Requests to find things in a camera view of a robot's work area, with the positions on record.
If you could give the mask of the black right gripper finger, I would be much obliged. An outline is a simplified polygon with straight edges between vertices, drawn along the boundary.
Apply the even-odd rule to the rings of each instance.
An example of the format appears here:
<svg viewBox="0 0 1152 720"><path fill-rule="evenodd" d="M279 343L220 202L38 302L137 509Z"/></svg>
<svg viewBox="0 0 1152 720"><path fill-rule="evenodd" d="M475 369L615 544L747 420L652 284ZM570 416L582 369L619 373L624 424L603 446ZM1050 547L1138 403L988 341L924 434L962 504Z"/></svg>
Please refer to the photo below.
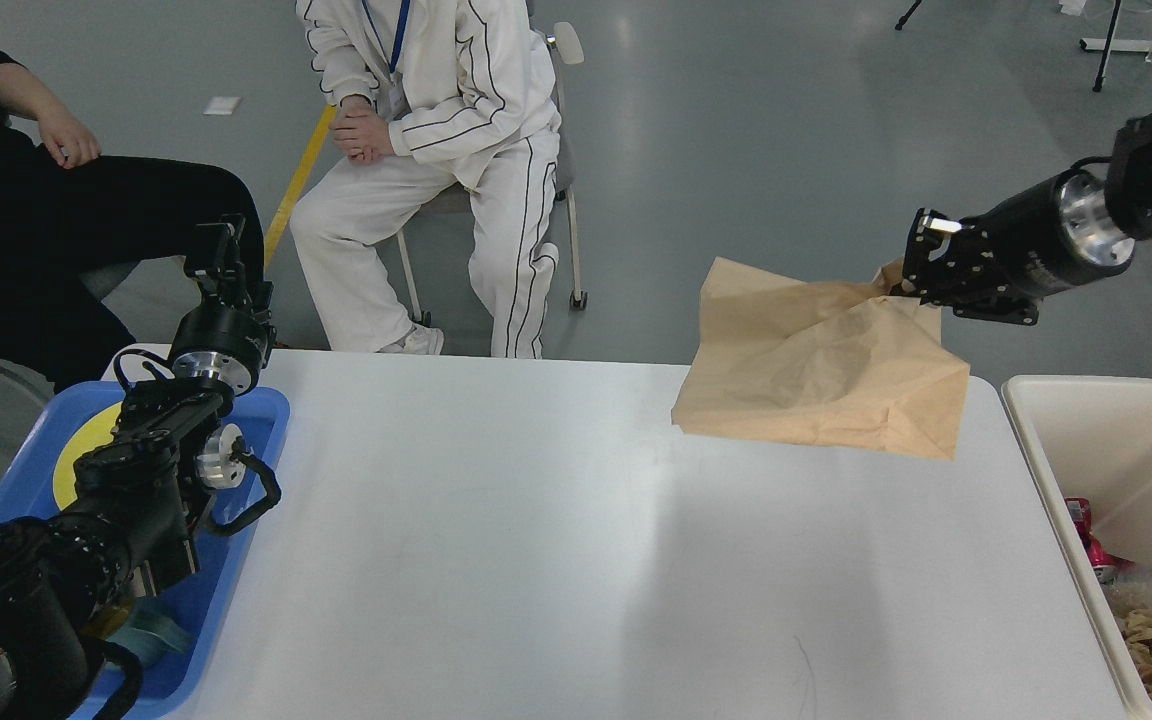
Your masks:
<svg viewBox="0 0 1152 720"><path fill-rule="evenodd" d="M905 240L901 290L982 290L987 279L986 253L987 241L977 225L920 209Z"/></svg>
<svg viewBox="0 0 1152 720"><path fill-rule="evenodd" d="M890 286L890 295L918 300L923 305L947 306L952 314L960 318L982 320L982 323L1007 323L1033 327L1039 319L1041 301L1024 300L1024 297L990 296L983 300L946 300L934 297L929 290L919 290L910 281L900 281Z"/></svg>

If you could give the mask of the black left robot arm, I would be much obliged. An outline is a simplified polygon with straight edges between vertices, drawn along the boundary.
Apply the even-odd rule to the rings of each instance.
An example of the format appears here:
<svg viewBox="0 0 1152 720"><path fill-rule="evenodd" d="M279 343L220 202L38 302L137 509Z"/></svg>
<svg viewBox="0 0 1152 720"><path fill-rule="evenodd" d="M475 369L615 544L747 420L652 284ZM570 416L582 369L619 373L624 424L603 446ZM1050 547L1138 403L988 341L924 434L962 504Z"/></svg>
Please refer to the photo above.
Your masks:
<svg viewBox="0 0 1152 720"><path fill-rule="evenodd" d="M241 214L197 225L185 273L200 304L170 353L147 354L109 442L74 461L76 500L54 518L0 523L0 719L68 719L111 665L123 680L97 711L122 719L143 666L91 628L132 596L156 596L198 568L200 530L236 536L282 498L276 475L229 423L259 382L275 331L270 282L248 281Z"/></svg>

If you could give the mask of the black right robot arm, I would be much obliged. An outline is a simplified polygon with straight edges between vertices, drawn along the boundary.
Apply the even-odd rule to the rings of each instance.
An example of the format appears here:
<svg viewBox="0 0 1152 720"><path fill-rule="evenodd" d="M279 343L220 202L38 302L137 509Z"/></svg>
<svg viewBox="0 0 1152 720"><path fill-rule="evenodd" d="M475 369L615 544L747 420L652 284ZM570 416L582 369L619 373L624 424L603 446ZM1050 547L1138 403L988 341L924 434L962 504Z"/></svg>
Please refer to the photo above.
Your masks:
<svg viewBox="0 0 1152 720"><path fill-rule="evenodd" d="M914 218L890 295L954 314L1033 325L1043 300L1120 275L1152 240L1152 113L1084 158L973 217Z"/></svg>

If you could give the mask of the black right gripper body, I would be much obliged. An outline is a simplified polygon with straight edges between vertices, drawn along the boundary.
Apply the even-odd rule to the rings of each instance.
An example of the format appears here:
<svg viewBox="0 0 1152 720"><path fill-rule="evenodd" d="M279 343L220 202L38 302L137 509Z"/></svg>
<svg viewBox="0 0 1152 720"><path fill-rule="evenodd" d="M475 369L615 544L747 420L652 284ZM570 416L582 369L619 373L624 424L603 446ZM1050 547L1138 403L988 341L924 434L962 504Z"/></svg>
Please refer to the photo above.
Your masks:
<svg viewBox="0 0 1152 720"><path fill-rule="evenodd" d="M1002 200L975 219L996 263L998 286L1023 300L1124 273L1135 241L1108 213L1101 179L1064 170Z"/></svg>

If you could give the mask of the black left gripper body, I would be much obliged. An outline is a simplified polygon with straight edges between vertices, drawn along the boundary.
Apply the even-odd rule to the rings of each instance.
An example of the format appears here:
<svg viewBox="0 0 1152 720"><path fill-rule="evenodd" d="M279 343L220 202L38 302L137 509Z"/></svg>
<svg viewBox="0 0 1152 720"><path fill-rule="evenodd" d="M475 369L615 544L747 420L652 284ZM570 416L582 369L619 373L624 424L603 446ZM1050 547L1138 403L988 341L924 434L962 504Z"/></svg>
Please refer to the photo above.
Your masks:
<svg viewBox="0 0 1152 720"><path fill-rule="evenodd" d="M172 376L223 382L247 395L268 366L276 333L271 318L266 306L202 302L180 320L168 354Z"/></svg>

